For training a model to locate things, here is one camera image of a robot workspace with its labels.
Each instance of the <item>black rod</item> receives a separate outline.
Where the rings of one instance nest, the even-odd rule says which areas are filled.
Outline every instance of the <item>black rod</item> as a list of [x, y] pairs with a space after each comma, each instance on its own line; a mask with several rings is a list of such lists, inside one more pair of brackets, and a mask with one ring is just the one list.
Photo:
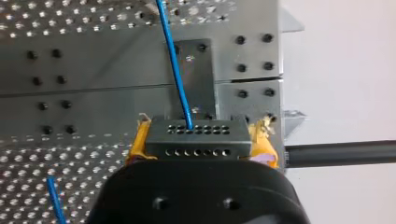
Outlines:
[[396, 162], [396, 141], [286, 147], [287, 168]]

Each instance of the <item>black bolt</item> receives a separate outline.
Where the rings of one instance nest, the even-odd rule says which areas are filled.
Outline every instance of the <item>black bolt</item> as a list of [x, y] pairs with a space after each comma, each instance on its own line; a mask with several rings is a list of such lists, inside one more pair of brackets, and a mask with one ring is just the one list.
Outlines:
[[52, 50], [52, 57], [54, 58], [62, 58], [63, 54], [59, 49]]
[[264, 91], [264, 95], [273, 97], [273, 96], [275, 96], [275, 91], [274, 91], [274, 89], [267, 88]]
[[274, 40], [274, 36], [270, 34], [266, 34], [262, 37], [262, 42], [271, 43]]
[[267, 71], [273, 70], [274, 64], [273, 63], [265, 63], [263, 68]]
[[41, 80], [40, 77], [33, 77], [32, 78], [33, 84], [35, 84], [35, 86], [41, 86], [43, 85], [43, 81]]
[[48, 108], [49, 108], [49, 105], [47, 103], [44, 103], [44, 102], [38, 103], [38, 109], [40, 109], [40, 110], [48, 110]]
[[238, 44], [238, 45], [243, 45], [243, 44], [245, 44], [245, 43], [247, 42], [247, 39], [246, 39], [244, 36], [239, 35], [239, 36], [236, 38], [235, 42], [236, 42], [236, 44]]
[[198, 51], [205, 52], [206, 49], [207, 49], [207, 45], [206, 44], [198, 45]]
[[205, 119], [213, 119], [213, 116], [211, 114], [205, 114]]
[[268, 113], [267, 116], [271, 119], [271, 122], [277, 121], [277, 117], [274, 114]]
[[67, 125], [65, 128], [67, 133], [76, 133], [77, 132], [77, 128], [74, 125]]
[[58, 81], [59, 84], [65, 84], [67, 82], [67, 78], [64, 76], [57, 76], [56, 80]]
[[35, 51], [32, 51], [32, 50], [27, 51], [26, 52], [26, 56], [27, 56], [28, 59], [31, 59], [31, 60], [36, 60], [38, 58], [37, 53]]
[[166, 198], [156, 198], [152, 204], [152, 207], [156, 210], [164, 210], [169, 207], [169, 202]]
[[175, 52], [176, 54], [180, 54], [180, 47], [178, 45], [175, 45]]
[[238, 210], [241, 207], [238, 202], [231, 198], [224, 200], [223, 204], [224, 208], [228, 210]]
[[48, 126], [48, 125], [43, 126], [42, 130], [43, 130], [43, 133], [44, 133], [44, 134], [52, 134], [52, 133], [53, 133], [52, 127], [51, 127], [51, 126]]
[[62, 101], [61, 105], [65, 109], [69, 109], [70, 107], [72, 107], [72, 103], [70, 101], [66, 101], [66, 100]]
[[245, 99], [245, 98], [248, 97], [248, 92], [244, 91], [244, 90], [241, 90], [241, 91], [238, 92], [238, 96]]
[[236, 70], [238, 72], [246, 72], [248, 70], [248, 67], [244, 64], [244, 63], [240, 63], [238, 64], [238, 66], [236, 67]]

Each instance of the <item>aluminum panel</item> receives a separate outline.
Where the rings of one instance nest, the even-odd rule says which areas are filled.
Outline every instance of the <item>aluminum panel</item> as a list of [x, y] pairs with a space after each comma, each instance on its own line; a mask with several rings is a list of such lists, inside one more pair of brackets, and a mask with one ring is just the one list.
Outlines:
[[[235, 6], [227, 22], [174, 26], [175, 40], [211, 39], [216, 81], [279, 76], [278, 2], [247, 0]], [[265, 43], [264, 34], [274, 39]], [[242, 45], [235, 43], [240, 35]], [[171, 84], [163, 42], [159, 26], [5, 40], [0, 43], [0, 94]], [[54, 58], [53, 49], [62, 58]], [[36, 60], [27, 58], [29, 50]], [[265, 62], [274, 68], [264, 70]], [[245, 73], [237, 71], [240, 63], [247, 66]], [[67, 83], [59, 84], [57, 76], [65, 76]], [[42, 85], [35, 86], [33, 77], [40, 77]]]

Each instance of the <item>white wall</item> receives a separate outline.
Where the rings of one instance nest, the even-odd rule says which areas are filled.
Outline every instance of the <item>white wall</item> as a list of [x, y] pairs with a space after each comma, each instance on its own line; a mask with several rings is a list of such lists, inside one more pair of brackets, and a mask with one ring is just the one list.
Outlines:
[[[283, 0], [285, 106], [306, 121], [288, 145], [396, 139], [396, 1]], [[395, 224], [396, 164], [290, 169], [313, 224]]]

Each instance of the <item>blue wire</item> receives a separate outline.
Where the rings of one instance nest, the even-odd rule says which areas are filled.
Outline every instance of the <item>blue wire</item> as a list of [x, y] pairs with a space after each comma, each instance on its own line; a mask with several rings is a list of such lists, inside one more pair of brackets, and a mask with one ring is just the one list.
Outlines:
[[184, 117], [186, 117], [187, 129], [192, 129], [192, 118], [189, 107], [189, 102], [187, 101], [186, 93], [183, 88], [183, 80], [181, 80], [180, 70], [177, 63], [177, 56], [175, 51], [175, 45], [172, 38], [172, 33], [169, 29], [168, 19], [165, 13], [165, 6], [163, 5], [163, 0], [156, 0], [158, 10], [160, 11], [160, 19], [163, 24], [163, 34], [165, 35], [166, 45], [169, 49], [169, 56], [171, 58], [172, 70], [175, 77], [176, 87], [178, 90], [178, 96], [180, 98], [181, 106], [183, 107]]
[[64, 218], [64, 211], [62, 210], [61, 202], [59, 201], [58, 193], [55, 188], [55, 178], [53, 176], [47, 177], [47, 188], [49, 191], [49, 197], [52, 202], [53, 211], [55, 212], [56, 218], [58, 218], [59, 224], [66, 224]]

